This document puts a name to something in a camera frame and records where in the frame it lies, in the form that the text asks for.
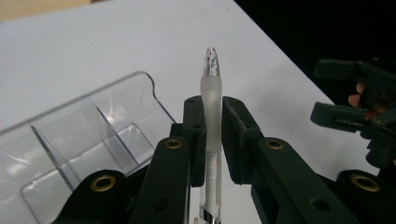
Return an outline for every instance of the clear plastic tray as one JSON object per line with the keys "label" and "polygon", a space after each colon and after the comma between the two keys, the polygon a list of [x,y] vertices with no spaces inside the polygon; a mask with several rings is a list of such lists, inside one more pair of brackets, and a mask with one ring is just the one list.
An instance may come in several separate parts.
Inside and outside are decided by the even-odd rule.
{"label": "clear plastic tray", "polygon": [[86,176],[148,164],[172,122],[135,72],[0,133],[0,222],[51,223]]}

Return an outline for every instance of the skin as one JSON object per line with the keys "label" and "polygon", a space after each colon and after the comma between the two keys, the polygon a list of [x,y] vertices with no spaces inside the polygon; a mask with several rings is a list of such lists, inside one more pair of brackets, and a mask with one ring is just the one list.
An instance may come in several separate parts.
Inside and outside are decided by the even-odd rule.
{"label": "skin", "polygon": [[[358,83],[358,85],[356,85],[357,93],[348,97],[348,101],[352,106],[361,107],[361,105],[359,104],[359,100],[361,99],[361,95],[363,94],[365,88],[366,86],[364,85],[364,83],[360,82]],[[389,100],[385,97],[380,97],[373,109],[367,111],[365,118],[369,119],[372,116],[382,114],[387,110],[389,110]]]}

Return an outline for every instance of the black background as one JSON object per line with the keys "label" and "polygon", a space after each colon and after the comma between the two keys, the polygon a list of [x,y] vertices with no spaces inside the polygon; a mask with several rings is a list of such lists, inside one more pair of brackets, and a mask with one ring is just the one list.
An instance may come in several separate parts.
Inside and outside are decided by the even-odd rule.
{"label": "black background", "polygon": [[235,1],[337,105],[356,82],[312,77],[318,59],[395,59],[396,8],[391,1]]}

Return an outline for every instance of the frosted pen grip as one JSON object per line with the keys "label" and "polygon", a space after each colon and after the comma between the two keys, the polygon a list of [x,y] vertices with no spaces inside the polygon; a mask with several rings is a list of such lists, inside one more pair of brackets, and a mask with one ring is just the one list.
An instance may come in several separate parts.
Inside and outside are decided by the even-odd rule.
{"label": "frosted pen grip", "polygon": [[206,151],[221,150],[221,77],[201,77],[206,120]]}

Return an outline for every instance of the brass insert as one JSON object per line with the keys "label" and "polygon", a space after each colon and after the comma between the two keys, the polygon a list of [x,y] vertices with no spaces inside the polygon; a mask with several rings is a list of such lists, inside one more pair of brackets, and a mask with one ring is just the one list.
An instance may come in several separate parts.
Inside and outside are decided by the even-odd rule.
{"label": "brass insert", "polygon": [[281,142],[278,142],[276,140],[267,140],[267,141],[265,141],[265,145],[267,145],[268,147],[270,147],[272,149],[281,149],[284,147]]}
{"label": "brass insert", "polygon": [[183,146],[183,143],[177,139],[170,139],[165,142],[165,146],[170,149],[177,149]]}
{"label": "brass insert", "polygon": [[373,121],[374,121],[375,123],[381,123],[381,122],[382,122],[382,120],[379,119],[379,118],[373,118]]}
{"label": "brass insert", "polygon": [[379,185],[372,178],[365,175],[352,175],[350,181],[357,187],[370,192],[378,192],[381,190]]}
{"label": "brass insert", "polygon": [[91,183],[91,190],[95,192],[107,191],[116,184],[116,178],[112,175],[100,175]]}

